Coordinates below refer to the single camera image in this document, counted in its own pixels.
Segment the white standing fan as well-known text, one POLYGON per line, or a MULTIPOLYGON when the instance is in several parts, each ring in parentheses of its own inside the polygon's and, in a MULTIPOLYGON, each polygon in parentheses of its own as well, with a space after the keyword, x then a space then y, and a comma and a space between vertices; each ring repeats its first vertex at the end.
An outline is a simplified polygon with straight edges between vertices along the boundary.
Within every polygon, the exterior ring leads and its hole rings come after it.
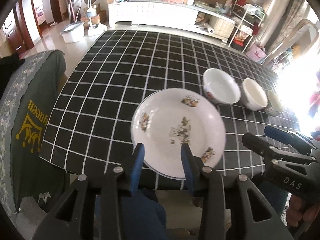
POLYGON ((87 3, 88 9, 86 10, 86 17, 89 18, 89 21, 88 21, 89 29, 87 31, 87 35, 88 37, 101 35, 107 31, 107 26, 102 23, 98 23, 98 24, 92 23, 92 18, 97 15, 97 12, 92 7, 92 1, 91 0, 87 0, 87 1, 88 1, 87 3))

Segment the white tv cabinet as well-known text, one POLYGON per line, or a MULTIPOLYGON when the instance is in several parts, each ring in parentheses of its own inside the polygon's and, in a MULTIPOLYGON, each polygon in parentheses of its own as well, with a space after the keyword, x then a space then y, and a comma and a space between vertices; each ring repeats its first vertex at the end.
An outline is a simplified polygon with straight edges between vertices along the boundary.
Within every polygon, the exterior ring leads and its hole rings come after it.
POLYGON ((129 22, 132 25, 181 29, 218 38, 223 42, 228 41, 235 26, 233 19, 201 7, 151 0, 108 4, 108 22, 111 28, 119 22, 129 22), (209 23, 215 33, 208 33, 203 27, 204 23, 209 23))

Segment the pink bag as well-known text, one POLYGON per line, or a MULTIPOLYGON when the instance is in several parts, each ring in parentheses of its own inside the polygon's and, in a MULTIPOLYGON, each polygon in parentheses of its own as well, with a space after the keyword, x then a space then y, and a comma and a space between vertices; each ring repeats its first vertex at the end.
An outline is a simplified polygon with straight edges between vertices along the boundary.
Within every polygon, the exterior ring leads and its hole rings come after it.
POLYGON ((247 57, 254 61, 259 62, 266 57, 266 53, 260 47, 257 47, 255 44, 251 46, 251 48, 246 52, 247 57))

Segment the cream white bowl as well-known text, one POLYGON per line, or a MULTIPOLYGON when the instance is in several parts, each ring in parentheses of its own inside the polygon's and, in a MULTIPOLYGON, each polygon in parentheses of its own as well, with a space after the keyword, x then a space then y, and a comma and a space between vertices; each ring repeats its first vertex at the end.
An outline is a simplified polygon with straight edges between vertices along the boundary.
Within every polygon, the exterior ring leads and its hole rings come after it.
POLYGON ((241 84, 240 102, 252 111, 267 107, 268 99, 263 88, 253 79, 246 78, 241 84))

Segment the black white grid tablecloth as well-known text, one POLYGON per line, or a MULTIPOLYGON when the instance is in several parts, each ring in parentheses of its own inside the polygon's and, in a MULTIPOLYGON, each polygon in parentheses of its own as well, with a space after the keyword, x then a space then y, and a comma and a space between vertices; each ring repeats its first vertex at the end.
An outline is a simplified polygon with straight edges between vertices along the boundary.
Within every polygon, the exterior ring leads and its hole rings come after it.
POLYGON ((265 171, 246 149, 249 132, 265 139, 268 125, 299 129, 295 114, 253 111, 242 102, 212 103, 204 74, 214 70, 237 88, 253 81, 275 90, 276 74, 245 56, 193 38, 150 31, 106 32, 66 82, 53 108, 40 156, 73 174, 98 176, 145 146, 140 186, 182 190, 180 146, 225 176, 265 171))

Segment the white metal shelf rack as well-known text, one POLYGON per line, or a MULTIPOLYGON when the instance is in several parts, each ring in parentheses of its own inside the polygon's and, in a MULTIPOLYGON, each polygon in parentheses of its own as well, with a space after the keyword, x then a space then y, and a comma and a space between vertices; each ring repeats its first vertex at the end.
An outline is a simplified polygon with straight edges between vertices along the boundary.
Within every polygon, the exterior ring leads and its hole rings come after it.
POLYGON ((228 39, 228 46, 245 52, 253 37, 257 35, 266 16, 264 9, 254 3, 240 3, 235 0, 231 17, 235 20, 234 29, 228 39))

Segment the paper roll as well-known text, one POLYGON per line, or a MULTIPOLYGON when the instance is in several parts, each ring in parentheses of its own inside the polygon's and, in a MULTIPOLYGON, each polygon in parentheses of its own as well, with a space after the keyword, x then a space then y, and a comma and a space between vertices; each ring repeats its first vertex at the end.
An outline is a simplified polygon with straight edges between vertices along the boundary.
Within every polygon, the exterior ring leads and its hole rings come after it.
POLYGON ((210 33, 210 34, 214 34, 215 33, 215 30, 210 26, 209 23, 204 23, 203 27, 208 31, 208 33, 210 33))

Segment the black floral patterned bowl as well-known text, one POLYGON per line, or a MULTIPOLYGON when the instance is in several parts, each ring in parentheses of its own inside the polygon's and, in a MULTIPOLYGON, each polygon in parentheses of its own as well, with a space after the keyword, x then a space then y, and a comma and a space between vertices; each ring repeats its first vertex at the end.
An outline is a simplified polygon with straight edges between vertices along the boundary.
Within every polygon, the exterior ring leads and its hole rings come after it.
POLYGON ((268 104, 264 108, 264 112, 270 116, 279 116, 280 114, 283 113, 284 107, 281 101, 279 100, 277 94, 272 91, 268 90, 267 91, 267 99, 268 99, 268 104))

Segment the green chair cover gold crown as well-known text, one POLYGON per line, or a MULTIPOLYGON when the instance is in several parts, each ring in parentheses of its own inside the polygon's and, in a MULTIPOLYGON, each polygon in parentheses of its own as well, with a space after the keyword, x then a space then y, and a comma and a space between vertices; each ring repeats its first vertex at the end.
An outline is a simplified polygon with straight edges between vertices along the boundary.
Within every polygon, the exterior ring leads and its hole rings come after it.
POLYGON ((12 55, 1 87, 1 205, 14 216, 22 199, 34 197, 49 211, 68 183, 64 170, 40 158, 42 140, 66 70, 63 52, 12 55))

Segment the cardboard box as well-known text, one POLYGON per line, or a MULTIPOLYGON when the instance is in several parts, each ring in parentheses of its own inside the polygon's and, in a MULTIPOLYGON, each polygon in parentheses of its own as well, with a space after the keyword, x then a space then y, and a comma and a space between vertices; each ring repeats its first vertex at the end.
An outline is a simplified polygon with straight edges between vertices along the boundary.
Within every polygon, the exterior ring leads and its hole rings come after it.
MULTIPOLYGON (((91 17, 92 25, 98 24, 98 23, 105 23, 107 21, 107 12, 106 10, 101 10, 100 4, 94 4, 93 8, 96 10, 97 15, 91 17)), ((84 28, 89 28, 89 18, 86 16, 83 16, 80 18, 81 22, 84 22, 84 28)))

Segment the white plate cartoon bear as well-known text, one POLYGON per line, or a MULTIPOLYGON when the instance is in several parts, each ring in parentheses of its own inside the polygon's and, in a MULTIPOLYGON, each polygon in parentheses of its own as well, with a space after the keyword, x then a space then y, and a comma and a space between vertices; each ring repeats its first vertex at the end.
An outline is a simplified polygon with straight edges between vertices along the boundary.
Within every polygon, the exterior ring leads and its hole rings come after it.
POLYGON ((221 115, 206 98, 191 90, 159 90, 137 107, 131 140, 145 147, 144 163, 170 179, 184 179, 181 145, 214 168, 222 158, 226 130, 221 115))

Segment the large white bowl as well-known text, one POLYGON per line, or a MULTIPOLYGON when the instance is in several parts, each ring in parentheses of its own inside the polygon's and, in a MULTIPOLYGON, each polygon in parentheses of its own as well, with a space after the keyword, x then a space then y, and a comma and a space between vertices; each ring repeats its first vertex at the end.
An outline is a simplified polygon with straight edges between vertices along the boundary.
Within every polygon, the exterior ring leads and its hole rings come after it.
POLYGON ((235 79, 223 70, 210 68, 203 74, 203 91, 215 104, 232 105, 239 102, 241 92, 235 79))

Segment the white plastic storage bin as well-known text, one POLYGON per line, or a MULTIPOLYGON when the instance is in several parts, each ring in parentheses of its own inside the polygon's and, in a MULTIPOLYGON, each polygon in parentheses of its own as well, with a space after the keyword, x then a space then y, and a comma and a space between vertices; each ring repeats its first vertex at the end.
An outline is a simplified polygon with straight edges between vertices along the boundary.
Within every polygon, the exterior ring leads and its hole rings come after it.
POLYGON ((67 25, 60 33, 65 43, 75 43, 84 37, 84 22, 75 22, 67 25))

